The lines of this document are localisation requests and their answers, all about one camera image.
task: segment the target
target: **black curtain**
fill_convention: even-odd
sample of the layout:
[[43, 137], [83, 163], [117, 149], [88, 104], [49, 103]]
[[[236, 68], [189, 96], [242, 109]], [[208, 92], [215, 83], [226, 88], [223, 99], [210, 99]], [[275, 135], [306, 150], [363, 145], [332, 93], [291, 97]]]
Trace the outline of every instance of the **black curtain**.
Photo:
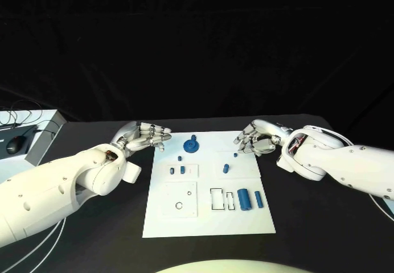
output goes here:
[[388, 9], [193, 0], [1, 5], [0, 105], [29, 98], [70, 121], [309, 113], [353, 135], [376, 107], [389, 115]]

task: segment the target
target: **robotic hand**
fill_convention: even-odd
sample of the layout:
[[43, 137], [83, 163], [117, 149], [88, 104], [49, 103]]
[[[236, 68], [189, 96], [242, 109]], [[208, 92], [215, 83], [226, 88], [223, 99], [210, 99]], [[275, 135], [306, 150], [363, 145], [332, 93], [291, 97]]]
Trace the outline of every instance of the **robotic hand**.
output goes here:
[[49, 228], [85, 201], [106, 195], [121, 180], [134, 183], [140, 167], [127, 157], [148, 146], [164, 151], [170, 129], [130, 122], [109, 144], [56, 159], [0, 184], [0, 247]]
[[233, 140], [239, 152], [257, 156], [281, 147], [277, 165], [319, 181], [326, 173], [346, 187], [394, 200], [394, 152], [353, 145], [336, 132], [316, 126], [294, 130], [259, 119]]

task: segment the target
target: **dark table surface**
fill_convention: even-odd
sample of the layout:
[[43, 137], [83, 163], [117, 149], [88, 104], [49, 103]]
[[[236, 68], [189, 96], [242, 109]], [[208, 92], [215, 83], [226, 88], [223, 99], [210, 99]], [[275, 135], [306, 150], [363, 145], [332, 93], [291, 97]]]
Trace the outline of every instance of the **dark table surface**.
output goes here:
[[[329, 128], [311, 115], [147, 121], [176, 132], [242, 130], [255, 118], [293, 129]], [[43, 162], [106, 143], [127, 122], [63, 125]], [[313, 272], [392, 270], [394, 223], [368, 195], [343, 187], [329, 176], [310, 181], [275, 166], [280, 151], [257, 159], [275, 234], [143, 238], [153, 148], [130, 161], [141, 167], [135, 184], [124, 181], [106, 196], [96, 196], [68, 217], [56, 248], [36, 272], [156, 272], [212, 259], [264, 260]], [[47, 230], [0, 249], [0, 270], [37, 245]], [[29, 272], [52, 246], [10, 272]]]

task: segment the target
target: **blue part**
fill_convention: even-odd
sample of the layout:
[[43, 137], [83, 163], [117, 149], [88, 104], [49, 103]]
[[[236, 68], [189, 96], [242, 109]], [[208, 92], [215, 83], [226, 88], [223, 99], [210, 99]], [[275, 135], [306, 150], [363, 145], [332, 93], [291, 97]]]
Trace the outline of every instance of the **blue part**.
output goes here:
[[262, 208], [262, 201], [261, 201], [261, 195], [259, 195], [259, 192], [254, 192], [254, 195], [255, 195], [255, 199], [257, 199], [257, 206], [258, 208]]
[[196, 141], [196, 136], [195, 135], [192, 135], [192, 139], [184, 141], [183, 149], [184, 149], [184, 152], [189, 152], [190, 154], [199, 150], [199, 143]]
[[228, 168], [229, 168], [228, 164], [223, 164], [223, 173], [228, 173]]
[[252, 209], [252, 205], [249, 203], [248, 190], [246, 189], [239, 189], [236, 191], [236, 193], [238, 193], [241, 210], [251, 210]]

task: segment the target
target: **robotic arm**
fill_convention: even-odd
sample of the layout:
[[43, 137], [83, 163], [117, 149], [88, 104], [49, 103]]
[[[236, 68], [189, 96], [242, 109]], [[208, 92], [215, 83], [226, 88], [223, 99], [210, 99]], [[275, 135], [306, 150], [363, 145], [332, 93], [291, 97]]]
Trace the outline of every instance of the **robotic arm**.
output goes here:
[[82, 206], [106, 195], [121, 180], [134, 183], [141, 168], [127, 162], [135, 151], [164, 151], [170, 129], [130, 122], [109, 144], [60, 158], [10, 177], [0, 184], [0, 247], [49, 228]]
[[233, 140], [239, 152], [258, 156], [281, 147], [277, 165], [319, 181], [326, 173], [346, 187], [394, 200], [394, 152], [353, 145], [337, 133], [314, 126], [283, 127], [257, 119]]

